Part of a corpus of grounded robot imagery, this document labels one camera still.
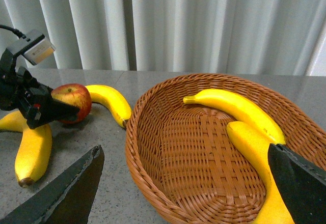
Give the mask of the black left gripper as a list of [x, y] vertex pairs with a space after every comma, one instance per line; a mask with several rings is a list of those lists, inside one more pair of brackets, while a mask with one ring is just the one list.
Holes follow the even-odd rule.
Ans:
[[19, 53], [5, 49], [1, 56], [1, 110], [18, 109], [30, 129], [54, 120], [77, 122], [80, 111], [73, 93], [52, 93], [52, 88], [38, 82], [30, 72], [16, 68]]

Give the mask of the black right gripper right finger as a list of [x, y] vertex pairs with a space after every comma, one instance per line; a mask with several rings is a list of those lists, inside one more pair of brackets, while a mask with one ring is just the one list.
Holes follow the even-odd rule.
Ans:
[[325, 170], [282, 144], [270, 144], [268, 165], [295, 223], [325, 223]]

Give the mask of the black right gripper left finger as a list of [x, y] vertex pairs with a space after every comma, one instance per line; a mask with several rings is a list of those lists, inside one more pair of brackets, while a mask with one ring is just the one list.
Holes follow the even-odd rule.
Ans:
[[88, 223], [103, 164], [102, 147], [93, 147], [1, 223]]

